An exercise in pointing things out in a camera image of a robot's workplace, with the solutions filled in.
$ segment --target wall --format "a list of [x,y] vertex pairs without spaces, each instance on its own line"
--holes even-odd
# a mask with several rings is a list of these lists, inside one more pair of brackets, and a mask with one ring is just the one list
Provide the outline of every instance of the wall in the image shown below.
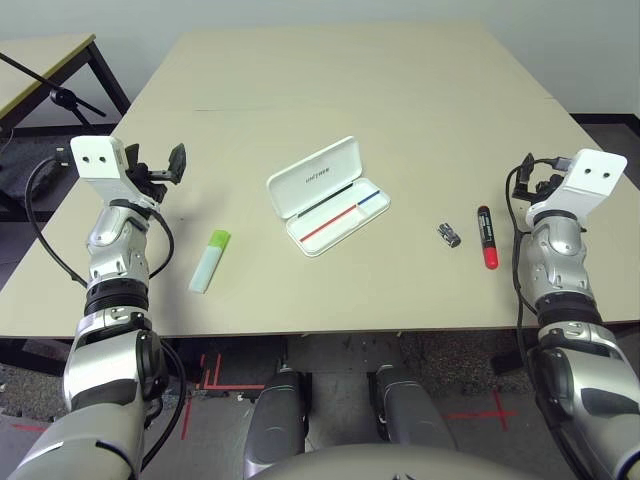
[[[5,2],[0,39],[95,32],[133,98],[195,28],[479,19],[570,112],[640,114],[639,18],[638,0],[30,0]],[[117,121],[86,70],[67,86]],[[22,126],[75,123],[47,102]]]

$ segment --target beige table surface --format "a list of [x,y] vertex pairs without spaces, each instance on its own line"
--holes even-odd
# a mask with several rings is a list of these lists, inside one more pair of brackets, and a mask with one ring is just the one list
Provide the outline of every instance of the beige table surface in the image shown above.
[[[54,35],[0,41],[0,52],[49,78],[95,40],[92,33]],[[20,103],[40,82],[0,61],[0,117]]]
[[[507,171],[527,152],[595,143],[475,24],[375,24],[184,35],[115,131],[162,168],[184,142],[164,215],[176,255],[151,281],[162,335],[511,327]],[[287,236],[272,173],[347,135],[391,208],[317,258]],[[638,191],[623,178],[589,218],[587,268],[608,321],[640,318]],[[492,210],[501,266],[487,270],[476,209]],[[86,270],[101,201],[78,182],[45,229]],[[518,204],[520,215],[524,204]],[[455,249],[436,233],[449,222]],[[205,295],[187,291],[214,229],[232,233]],[[166,240],[155,224],[153,268]],[[35,244],[0,293],[0,334],[72,335],[84,291]]]

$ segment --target red marker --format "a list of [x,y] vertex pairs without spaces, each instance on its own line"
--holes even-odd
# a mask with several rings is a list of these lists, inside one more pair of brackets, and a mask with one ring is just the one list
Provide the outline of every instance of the red marker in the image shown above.
[[478,208],[478,226],[480,227],[480,241],[482,242],[482,254],[484,264],[487,268],[494,270],[498,268],[498,250],[496,250],[496,239],[493,235],[493,224],[489,207]]

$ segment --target white pen case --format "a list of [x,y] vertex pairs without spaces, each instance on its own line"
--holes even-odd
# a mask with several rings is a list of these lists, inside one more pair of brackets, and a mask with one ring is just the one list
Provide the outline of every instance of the white pen case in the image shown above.
[[320,255],[389,208],[389,196],[361,175],[358,142],[347,137],[267,180],[274,210],[305,255]]

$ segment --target red stripe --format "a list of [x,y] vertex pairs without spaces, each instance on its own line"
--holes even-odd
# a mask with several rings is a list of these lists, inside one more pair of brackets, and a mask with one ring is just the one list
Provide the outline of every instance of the red stripe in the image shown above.
[[182,435],[180,440],[187,438],[187,430],[189,429],[189,416],[191,415],[191,397],[187,400],[187,409],[184,412],[184,420],[182,422]]
[[213,383],[209,384],[211,370],[207,368],[204,374],[203,390],[263,390],[264,385],[218,385],[218,377],[220,375],[220,367],[222,365],[222,355],[218,354],[216,359],[216,369],[213,372]]
[[220,364],[222,363],[222,355],[218,354],[218,359],[216,360],[216,371],[213,374],[213,384],[218,384],[218,373],[220,373]]
[[329,220],[326,223],[323,223],[322,225],[320,225],[318,228],[316,228],[314,231],[312,231],[311,233],[307,233],[304,237],[302,237],[300,239],[301,242],[304,242],[307,238],[311,237],[312,235],[315,235],[316,233],[318,233],[320,230],[322,230],[323,228],[331,225],[333,222],[335,222],[336,220],[338,220],[340,217],[344,217],[347,213],[349,213],[351,210],[355,210],[355,208],[357,207],[357,205],[353,205],[349,208],[347,208],[344,212],[339,213],[338,215],[336,215],[335,217],[333,217],[331,220]]
[[445,415],[447,420],[458,419],[470,419],[470,418],[492,418],[492,417],[513,417],[517,415],[517,412],[503,410],[502,412],[490,411],[490,412],[477,412],[477,413],[450,413]]
[[35,425],[20,425],[18,423],[12,423],[11,426],[16,430],[22,430],[23,432],[44,432],[45,427],[37,427]]
[[502,415],[504,410],[502,409],[502,402],[500,401],[500,394],[497,390],[493,391],[493,398],[496,401],[496,407],[498,407],[498,412],[500,412],[500,424],[502,425],[502,431],[507,432],[509,430],[509,425],[507,425],[507,417],[506,415]]

